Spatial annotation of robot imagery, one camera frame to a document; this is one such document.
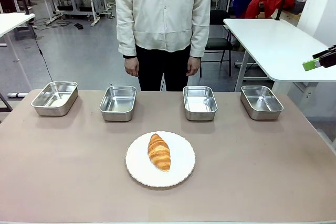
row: green object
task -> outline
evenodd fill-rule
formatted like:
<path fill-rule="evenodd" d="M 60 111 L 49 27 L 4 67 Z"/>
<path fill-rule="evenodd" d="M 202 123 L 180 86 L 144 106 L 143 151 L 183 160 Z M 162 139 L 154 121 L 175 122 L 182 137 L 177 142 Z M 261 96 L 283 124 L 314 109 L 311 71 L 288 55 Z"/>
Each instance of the green object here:
<path fill-rule="evenodd" d="M 317 59 L 313 59 L 313 60 L 303 63 L 302 65 L 303 65 L 304 70 L 310 71 L 312 69 L 319 68 L 321 66 L 319 60 L 320 58 L 317 58 Z"/>

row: croissant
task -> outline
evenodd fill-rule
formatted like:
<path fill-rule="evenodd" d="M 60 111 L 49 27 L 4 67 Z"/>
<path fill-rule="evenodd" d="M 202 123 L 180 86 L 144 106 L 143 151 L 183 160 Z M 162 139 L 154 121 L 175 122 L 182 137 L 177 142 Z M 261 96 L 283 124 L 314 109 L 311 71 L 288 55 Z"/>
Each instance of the croissant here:
<path fill-rule="evenodd" d="M 159 135 L 154 134 L 148 145 L 148 155 L 151 162 L 160 170 L 170 170 L 170 150 L 165 141 Z"/>

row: metal container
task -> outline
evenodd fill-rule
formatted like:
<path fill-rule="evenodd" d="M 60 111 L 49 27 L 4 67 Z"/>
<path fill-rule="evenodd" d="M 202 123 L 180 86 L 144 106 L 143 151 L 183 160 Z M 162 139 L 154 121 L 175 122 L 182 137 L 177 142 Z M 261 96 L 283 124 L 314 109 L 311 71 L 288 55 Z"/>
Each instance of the metal container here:
<path fill-rule="evenodd" d="M 129 86 L 111 86 L 100 104 L 105 121 L 127 122 L 133 117 L 137 89 Z"/>
<path fill-rule="evenodd" d="M 283 106 L 265 86 L 243 86 L 240 96 L 243 105 L 254 120 L 276 120 Z"/>
<path fill-rule="evenodd" d="M 77 87 L 75 82 L 51 82 L 35 97 L 31 105 L 39 115 L 64 116 L 68 114 L 78 96 Z"/>
<path fill-rule="evenodd" d="M 190 121 L 212 121 L 218 109 L 212 89 L 187 86 L 183 89 L 185 116 Z"/>

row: black pants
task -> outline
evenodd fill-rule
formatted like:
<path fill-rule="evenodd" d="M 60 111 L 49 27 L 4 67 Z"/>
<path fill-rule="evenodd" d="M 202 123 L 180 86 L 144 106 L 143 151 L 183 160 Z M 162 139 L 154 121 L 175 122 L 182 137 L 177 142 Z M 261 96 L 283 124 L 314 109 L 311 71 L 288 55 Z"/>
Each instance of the black pants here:
<path fill-rule="evenodd" d="M 147 50 L 137 46 L 141 91 L 160 91 L 162 76 L 167 91 L 182 91 L 188 84 L 190 46 L 176 52 Z"/>

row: white plate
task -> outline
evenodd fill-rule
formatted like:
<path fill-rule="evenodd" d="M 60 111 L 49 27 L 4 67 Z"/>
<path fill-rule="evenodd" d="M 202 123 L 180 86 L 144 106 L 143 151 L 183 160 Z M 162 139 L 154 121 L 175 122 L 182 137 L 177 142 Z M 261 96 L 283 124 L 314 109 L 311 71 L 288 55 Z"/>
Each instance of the white plate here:
<path fill-rule="evenodd" d="M 148 144 L 158 134 L 169 146 L 171 167 L 168 172 L 156 168 L 148 157 Z M 195 153 L 183 137 L 166 131 L 150 132 L 140 136 L 128 148 L 126 168 L 140 183 L 152 187 L 170 187 L 185 180 L 195 166 Z"/>

